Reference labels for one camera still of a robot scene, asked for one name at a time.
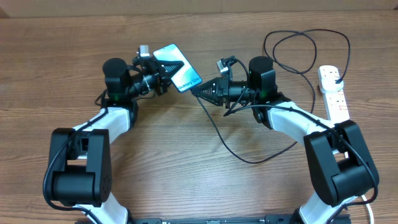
power cord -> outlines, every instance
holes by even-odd
[[[205,108],[205,105],[203,105],[203,103],[200,101],[199,97],[197,97],[197,99],[198,99],[198,101],[199,101],[200,106],[203,108],[203,110],[204,110],[205,113],[207,114],[207,117],[209,117],[209,120],[211,121],[211,123],[213,124],[214,128],[216,129],[216,132],[217,132],[217,134],[218,134],[218,137],[220,137],[220,140],[221,140],[221,142],[223,143],[223,145],[225,146],[225,148],[227,148],[227,150],[228,150],[232,155],[234,155],[236,158],[240,159],[241,161],[243,161],[243,162],[245,162],[245,163],[248,163],[248,164],[260,164],[260,163],[265,162],[265,161],[268,161],[268,160],[270,160],[270,159],[272,159],[272,158],[274,158],[274,157],[276,157],[276,156],[278,156],[278,155],[281,155],[282,153],[284,153],[285,151],[288,151],[291,147],[293,147],[293,146],[295,145],[295,144],[293,144],[293,145],[287,147],[286,149],[284,149],[284,150],[282,150],[282,151],[280,151],[280,152],[278,152],[278,153],[276,153],[276,154],[274,154],[274,155],[272,155],[272,156],[270,156],[270,157],[267,157],[267,158],[265,158],[265,159],[263,159],[263,160],[261,160],[261,161],[257,161],[257,162],[247,161],[247,160],[243,159],[242,157],[238,156],[237,154],[235,154],[235,153],[226,145],[226,143],[225,143],[223,137],[221,137],[220,131],[218,130],[216,123],[213,121],[213,118],[211,118],[209,112],[208,112],[207,109]]]
[[[299,32],[299,31],[296,31],[296,30],[276,30],[276,31],[272,31],[272,32],[270,32],[270,33],[268,33],[268,34],[266,35],[266,38],[264,39],[264,43],[263,43],[263,45],[262,45],[262,48],[264,49],[264,52],[266,53],[266,55],[267,55],[269,58],[271,58],[271,57],[269,56],[267,50],[266,50],[267,38],[268,38],[270,35],[272,35],[272,34],[281,33],[281,32],[290,32],[290,33],[294,33],[294,34],[292,34],[292,35],[289,35],[289,36],[287,36],[287,37],[281,39],[280,41],[278,41],[278,42],[274,45],[274,47],[272,48],[272,56],[273,56],[273,57],[272,57],[271,59],[272,59],[276,64],[278,64],[281,68],[283,68],[284,70],[286,70],[286,71],[288,71],[288,72],[291,72],[291,73],[300,74],[301,76],[303,76],[304,73],[307,73],[307,72],[309,72],[309,71],[311,70],[311,68],[313,67],[313,65],[315,64],[315,61],[316,61],[316,59],[317,59],[317,45],[316,45],[315,41],[314,41],[310,36],[308,36],[308,35],[306,34],[307,32],[313,32],[313,31],[332,32],[332,33],[335,33],[335,34],[342,35],[342,36],[346,39],[347,45],[348,45],[347,63],[346,63],[346,67],[345,67],[345,69],[344,69],[343,75],[341,76],[341,78],[339,78],[338,80],[336,80],[336,83],[341,83],[341,81],[343,81],[343,78],[345,77],[345,75],[346,75],[346,73],[347,73],[348,64],[349,64],[349,58],[351,57],[351,44],[350,44],[350,42],[349,42],[349,39],[348,39],[348,37],[347,37],[346,35],[344,35],[344,34],[341,33],[341,32],[338,32],[338,31],[335,31],[335,30],[330,30],[330,29],[310,29],[310,30],[305,30],[305,31],[302,31],[302,32]],[[304,37],[310,39],[311,42],[312,42],[312,44],[313,44],[313,46],[314,46],[314,49],[315,49],[315,55],[314,55],[313,62],[312,62],[312,64],[311,64],[311,66],[310,66],[307,70],[302,71],[302,72],[299,72],[299,71],[296,70],[295,68],[292,68],[292,67],[290,67],[290,66],[284,65],[283,63],[280,63],[280,62],[276,59],[276,57],[275,57],[275,49],[276,49],[276,47],[277,47],[280,43],[282,43],[284,40],[287,40],[287,39],[289,39],[289,38],[292,38],[292,37],[295,37],[295,36],[298,36],[298,35],[303,35]]]
[[[105,95],[106,95],[106,91],[104,90],[104,92],[96,99],[95,104],[96,105],[102,105],[104,106],[104,99],[105,99]],[[98,104],[97,101],[101,98],[101,104]],[[83,125],[81,128],[77,129],[75,132],[73,132],[68,139],[61,145],[60,149],[58,150],[58,152],[54,155],[54,158],[51,160],[50,165],[48,166],[47,170],[45,171],[45,175],[44,175],[44,180],[43,180],[43,195],[44,195],[44,200],[47,202],[47,204],[56,209],[56,210],[61,210],[61,211],[80,211],[83,212],[86,216],[90,216],[93,221],[97,224],[101,224],[100,220],[91,212],[91,210],[87,209],[87,208],[83,208],[83,207],[61,207],[58,206],[54,203],[52,203],[52,201],[47,197],[47,181],[49,178],[49,174],[50,171],[52,170],[52,167],[55,164],[55,161],[57,161],[57,159],[59,158],[60,154],[62,151],[64,151],[69,142],[71,142],[79,133],[81,133],[84,129],[90,127],[91,125],[93,125],[94,123],[96,123],[97,121],[99,121],[101,118],[103,118],[106,114],[108,114],[108,108],[105,108],[105,112],[102,113],[101,115],[99,115],[97,118],[93,119],[90,122],[87,122],[85,125]]]
[[[367,201],[365,195],[362,195],[361,197],[362,197],[362,200]],[[371,205],[369,203],[367,203],[365,206],[369,212],[369,222],[370,222],[370,224],[374,224],[374,217],[373,217],[373,211],[372,211]]]

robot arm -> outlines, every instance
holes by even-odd
[[[323,224],[334,216],[341,205],[351,202],[373,188],[373,181],[364,164],[350,152],[349,158],[336,161],[334,154],[345,153],[348,149],[330,131],[318,126],[297,111],[318,120],[340,134],[355,148],[368,165],[376,184],[379,183],[376,166],[356,123],[348,120],[334,124],[297,107],[294,102],[277,91],[275,70],[272,68],[272,60],[267,57],[255,57],[250,61],[250,77],[247,83],[233,81],[230,70],[233,63],[235,63],[234,57],[221,59],[217,62],[221,77],[195,87],[192,93],[216,106],[223,106],[225,103],[226,108],[230,108],[231,102],[239,101],[242,105],[251,103],[253,116],[258,123],[280,131],[305,146],[315,192],[306,204],[296,210],[290,223]]]
[[[174,64],[184,65],[181,61],[159,61],[151,57],[146,45],[140,46],[138,54],[132,65],[120,58],[104,63],[107,90],[102,95],[101,110],[96,116],[74,128],[57,128],[52,133],[44,197],[66,207],[84,208],[82,212],[90,211],[88,217],[94,223],[132,223],[129,210],[111,193],[109,147],[119,135],[134,126],[138,114],[135,98],[150,91],[157,95],[166,93],[180,68]],[[130,70],[138,74],[130,76]],[[68,160],[76,159],[86,159],[86,165],[68,164]]]
[[[282,106],[286,108],[293,108],[296,110],[303,111],[304,113],[308,114],[309,116],[319,120],[321,123],[333,128],[335,125],[329,121],[322,118],[318,118],[314,114],[306,112],[299,108],[294,102],[283,102],[279,103],[277,106]],[[304,136],[311,134],[315,131],[325,131],[325,128],[317,126],[314,122],[309,121],[306,118],[303,118],[302,115],[298,113],[292,113],[287,110],[272,108],[267,112],[267,116],[269,119],[269,124],[272,129],[275,131],[280,131],[301,145],[304,145]]]

black clamp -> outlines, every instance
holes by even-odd
[[[379,184],[379,174],[358,125],[348,120],[337,124],[335,130],[362,157]],[[364,164],[329,131],[304,136],[304,146],[313,188],[325,204],[334,207],[374,187]],[[348,152],[349,158],[337,162],[333,149],[340,153]]]
[[[116,104],[125,103],[150,91],[163,95],[172,83],[171,78],[183,66],[182,61],[160,61],[154,57],[137,56],[133,65],[121,58],[111,58],[103,65],[109,100]],[[138,73],[130,75],[130,70]]]
[[[192,94],[200,97],[216,106],[223,106],[229,109],[231,102],[236,102],[242,95],[245,81],[233,81],[231,66],[237,61],[234,56],[219,60],[217,64],[221,77],[214,78],[204,84],[192,89]],[[247,105],[276,105],[282,102],[289,102],[290,99],[278,92],[276,85],[276,74],[272,68],[273,62],[269,57],[258,56],[249,62],[249,86],[242,95],[240,103]],[[268,119],[270,108],[254,107],[253,116],[258,123],[263,123],[272,129]]]
[[[75,130],[57,128],[51,135],[49,164],[61,145]],[[68,160],[87,156],[85,166],[68,165]],[[49,171],[47,197],[64,206],[89,204],[100,207],[111,192],[112,172],[107,129],[82,131],[63,150]]]

plug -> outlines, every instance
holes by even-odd
[[[334,93],[344,87],[338,69],[331,65],[323,65],[318,69],[319,87],[322,93]]]

black base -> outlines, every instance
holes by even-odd
[[[266,215],[254,218],[187,218],[161,220],[159,218],[134,219],[133,224],[299,224],[291,223],[292,215]],[[339,215],[332,224],[351,224],[349,215]]]

